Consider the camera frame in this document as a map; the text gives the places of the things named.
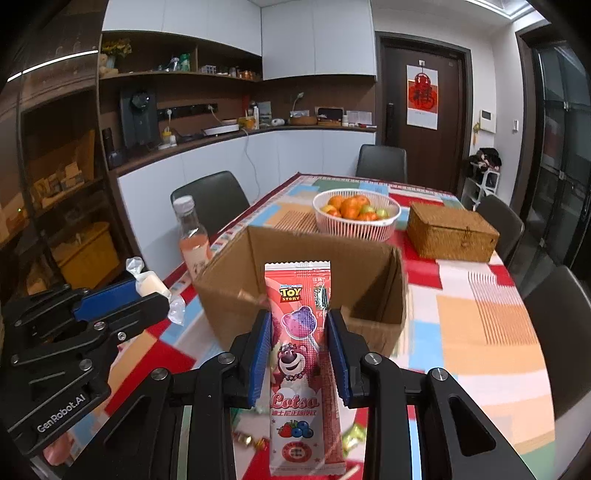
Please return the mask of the white fruit basket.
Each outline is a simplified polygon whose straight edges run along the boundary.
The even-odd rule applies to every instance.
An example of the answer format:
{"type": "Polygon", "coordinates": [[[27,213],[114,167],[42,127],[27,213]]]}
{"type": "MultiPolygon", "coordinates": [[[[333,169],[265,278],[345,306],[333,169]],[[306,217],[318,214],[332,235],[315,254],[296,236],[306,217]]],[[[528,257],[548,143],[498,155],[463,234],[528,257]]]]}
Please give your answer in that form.
{"type": "Polygon", "coordinates": [[[312,201],[312,207],[321,233],[377,242],[384,242],[394,234],[402,213],[400,204],[387,195],[353,188],[318,193],[312,201]],[[342,201],[349,197],[359,198],[365,203],[356,220],[342,218],[339,212],[342,201]],[[377,215],[379,209],[386,209],[389,217],[380,219],[377,215]]]}

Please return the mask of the pink drink bottle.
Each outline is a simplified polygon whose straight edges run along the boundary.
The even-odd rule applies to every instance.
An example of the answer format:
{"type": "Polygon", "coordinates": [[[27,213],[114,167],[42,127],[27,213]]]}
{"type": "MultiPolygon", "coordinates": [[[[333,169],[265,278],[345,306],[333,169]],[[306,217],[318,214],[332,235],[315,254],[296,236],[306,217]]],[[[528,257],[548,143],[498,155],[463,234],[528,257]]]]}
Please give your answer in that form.
{"type": "Polygon", "coordinates": [[[190,195],[180,196],[172,201],[172,207],[179,222],[179,249],[187,267],[191,281],[197,280],[199,274],[211,261],[211,244],[204,225],[197,217],[194,200],[190,195]]]}

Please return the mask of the white upper cabinets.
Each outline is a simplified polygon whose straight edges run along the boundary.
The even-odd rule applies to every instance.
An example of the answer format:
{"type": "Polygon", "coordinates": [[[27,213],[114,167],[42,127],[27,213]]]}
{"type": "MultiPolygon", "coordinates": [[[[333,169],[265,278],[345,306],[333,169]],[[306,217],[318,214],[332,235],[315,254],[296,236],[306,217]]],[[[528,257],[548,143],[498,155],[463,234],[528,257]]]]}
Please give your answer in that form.
{"type": "Polygon", "coordinates": [[[377,77],[369,1],[110,1],[104,31],[178,34],[259,56],[266,80],[377,77]]]}

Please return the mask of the white candy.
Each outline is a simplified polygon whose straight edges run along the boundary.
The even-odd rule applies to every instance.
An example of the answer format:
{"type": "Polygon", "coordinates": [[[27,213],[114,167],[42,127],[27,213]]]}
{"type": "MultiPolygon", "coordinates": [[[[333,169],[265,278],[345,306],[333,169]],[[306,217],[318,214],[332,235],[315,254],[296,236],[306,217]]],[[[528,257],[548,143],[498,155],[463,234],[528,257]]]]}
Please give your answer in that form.
{"type": "Polygon", "coordinates": [[[184,299],[179,295],[173,294],[155,272],[145,270],[141,257],[127,258],[125,268],[135,279],[135,290],[141,297],[146,297],[152,293],[162,295],[167,299],[169,305],[168,320],[179,326],[184,325],[186,309],[184,299]]]}

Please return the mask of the dark chair right near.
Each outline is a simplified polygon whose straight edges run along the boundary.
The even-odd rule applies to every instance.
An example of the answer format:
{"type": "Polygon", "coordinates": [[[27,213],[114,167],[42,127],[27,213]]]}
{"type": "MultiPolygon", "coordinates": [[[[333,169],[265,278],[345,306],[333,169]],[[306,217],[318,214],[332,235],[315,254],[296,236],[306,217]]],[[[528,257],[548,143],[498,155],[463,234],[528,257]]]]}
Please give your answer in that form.
{"type": "Polygon", "coordinates": [[[524,304],[560,418],[590,392],[590,298],[571,270],[560,266],[524,297],[524,304]]]}

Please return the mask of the orange tangerine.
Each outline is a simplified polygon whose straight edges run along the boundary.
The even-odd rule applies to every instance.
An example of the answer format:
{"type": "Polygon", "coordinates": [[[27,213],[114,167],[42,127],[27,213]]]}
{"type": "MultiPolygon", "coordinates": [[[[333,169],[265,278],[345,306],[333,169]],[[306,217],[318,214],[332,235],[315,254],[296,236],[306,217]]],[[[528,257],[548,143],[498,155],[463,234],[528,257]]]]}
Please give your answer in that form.
{"type": "Polygon", "coordinates": [[[356,220],[361,214],[363,205],[365,205],[365,203],[359,198],[349,197],[342,201],[339,212],[341,212],[342,218],[356,220]]]}

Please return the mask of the dark wooden door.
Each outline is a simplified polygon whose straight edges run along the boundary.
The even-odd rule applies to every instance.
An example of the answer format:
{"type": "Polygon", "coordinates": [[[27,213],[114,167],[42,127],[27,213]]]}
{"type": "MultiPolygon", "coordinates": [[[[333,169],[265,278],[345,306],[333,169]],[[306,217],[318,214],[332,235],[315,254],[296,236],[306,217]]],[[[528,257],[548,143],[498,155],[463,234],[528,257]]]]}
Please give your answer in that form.
{"type": "Polygon", "coordinates": [[[473,114],[472,54],[409,34],[379,32],[378,142],[407,152],[411,184],[461,193],[473,114]]]}

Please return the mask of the woven rattan box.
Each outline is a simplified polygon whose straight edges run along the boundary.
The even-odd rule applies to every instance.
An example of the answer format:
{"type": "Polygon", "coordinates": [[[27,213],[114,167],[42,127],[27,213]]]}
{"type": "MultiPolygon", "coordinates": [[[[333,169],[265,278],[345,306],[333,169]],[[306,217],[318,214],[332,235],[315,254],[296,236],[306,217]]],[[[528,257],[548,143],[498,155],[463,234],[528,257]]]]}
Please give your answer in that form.
{"type": "Polygon", "coordinates": [[[426,259],[488,263],[500,233],[479,213],[413,203],[406,229],[417,254],[426,259]]]}

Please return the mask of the pink Lotso snack packet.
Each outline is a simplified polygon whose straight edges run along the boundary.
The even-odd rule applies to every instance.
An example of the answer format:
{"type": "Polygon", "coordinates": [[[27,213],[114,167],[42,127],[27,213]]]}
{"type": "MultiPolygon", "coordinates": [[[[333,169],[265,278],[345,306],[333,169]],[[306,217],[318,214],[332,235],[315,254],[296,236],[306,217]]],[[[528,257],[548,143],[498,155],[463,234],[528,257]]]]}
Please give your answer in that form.
{"type": "Polygon", "coordinates": [[[270,301],[270,474],[342,475],[339,402],[325,319],[331,263],[264,266],[270,301]]]}

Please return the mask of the black water dispenser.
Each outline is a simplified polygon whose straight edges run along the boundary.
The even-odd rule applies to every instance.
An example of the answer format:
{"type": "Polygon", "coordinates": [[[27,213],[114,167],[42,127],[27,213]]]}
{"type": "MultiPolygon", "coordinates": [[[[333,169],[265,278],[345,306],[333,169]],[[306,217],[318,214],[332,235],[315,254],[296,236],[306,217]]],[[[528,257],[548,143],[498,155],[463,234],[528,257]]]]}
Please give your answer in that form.
{"type": "Polygon", "coordinates": [[[120,114],[122,138],[127,149],[159,143],[156,96],[152,88],[123,89],[120,114]]]}

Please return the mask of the dark chair left side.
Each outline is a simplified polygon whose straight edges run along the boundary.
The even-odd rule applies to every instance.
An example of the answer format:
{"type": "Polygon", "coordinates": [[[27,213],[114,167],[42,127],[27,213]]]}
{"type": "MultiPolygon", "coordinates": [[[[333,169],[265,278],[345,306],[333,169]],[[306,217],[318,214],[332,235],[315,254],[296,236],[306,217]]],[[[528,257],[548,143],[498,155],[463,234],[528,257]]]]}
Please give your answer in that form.
{"type": "Polygon", "coordinates": [[[242,186],[229,171],[207,175],[177,188],[170,194],[170,201],[186,195],[193,198],[197,218],[211,238],[250,208],[242,186]]]}

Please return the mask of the red gold wrapped candy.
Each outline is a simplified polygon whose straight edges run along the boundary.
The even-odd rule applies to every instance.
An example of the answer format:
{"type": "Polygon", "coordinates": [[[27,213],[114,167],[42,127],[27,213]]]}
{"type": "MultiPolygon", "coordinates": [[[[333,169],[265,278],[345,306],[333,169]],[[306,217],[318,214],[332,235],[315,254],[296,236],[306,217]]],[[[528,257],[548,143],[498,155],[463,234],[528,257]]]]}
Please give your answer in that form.
{"type": "Polygon", "coordinates": [[[232,438],[239,446],[242,446],[243,448],[252,448],[256,451],[264,450],[269,446],[269,439],[264,437],[257,438],[242,431],[233,432],[232,438]]]}

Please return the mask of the dark chair right far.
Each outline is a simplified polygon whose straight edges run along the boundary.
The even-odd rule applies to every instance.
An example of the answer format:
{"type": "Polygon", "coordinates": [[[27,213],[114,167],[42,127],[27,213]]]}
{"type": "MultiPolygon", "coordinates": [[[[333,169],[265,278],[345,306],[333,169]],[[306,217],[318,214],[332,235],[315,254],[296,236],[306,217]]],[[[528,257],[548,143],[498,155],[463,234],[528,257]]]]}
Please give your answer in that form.
{"type": "Polygon", "coordinates": [[[476,211],[499,232],[496,252],[508,267],[525,231],[523,221],[495,195],[486,196],[476,211]]]}

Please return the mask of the colourful patchwork tablecloth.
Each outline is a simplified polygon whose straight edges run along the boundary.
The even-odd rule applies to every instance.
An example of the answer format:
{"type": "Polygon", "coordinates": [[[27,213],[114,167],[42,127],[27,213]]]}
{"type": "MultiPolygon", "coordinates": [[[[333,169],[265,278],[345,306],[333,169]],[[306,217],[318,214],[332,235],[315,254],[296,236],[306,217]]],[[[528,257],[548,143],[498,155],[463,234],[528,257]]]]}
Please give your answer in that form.
{"type": "MultiPolygon", "coordinates": [[[[311,201],[318,193],[356,184],[388,194],[402,208],[389,243],[397,245],[407,275],[406,323],[393,354],[402,368],[448,370],[491,418],[537,479],[552,479],[555,427],[550,382],[542,349],[522,298],[501,258],[489,263],[426,260],[405,232],[415,203],[463,208],[452,194],[399,183],[297,174],[231,217],[211,241],[215,253],[247,225],[312,231],[311,201]]],[[[109,376],[111,397],[43,453],[49,463],[72,460],[151,368],[197,368],[222,349],[184,265],[165,283],[186,301],[184,325],[164,320],[126,342],[109,376]]]]}

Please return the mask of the brown cardboard box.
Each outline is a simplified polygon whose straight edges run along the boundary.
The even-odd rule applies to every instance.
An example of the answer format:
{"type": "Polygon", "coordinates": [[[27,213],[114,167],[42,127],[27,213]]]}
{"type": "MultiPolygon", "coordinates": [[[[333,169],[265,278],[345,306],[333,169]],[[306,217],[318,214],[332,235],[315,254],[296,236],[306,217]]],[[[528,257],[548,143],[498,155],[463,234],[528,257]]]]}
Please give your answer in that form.
{"type": "Polygon", "coordinates": [[[329,261],[329,306],[370,350],[394,353],[406,322],[407,281],[399,248],[353,238],[249,226],[230,240],[193,282],[219,346],[249,332],[263,308],[266,263],[329,261]]]}

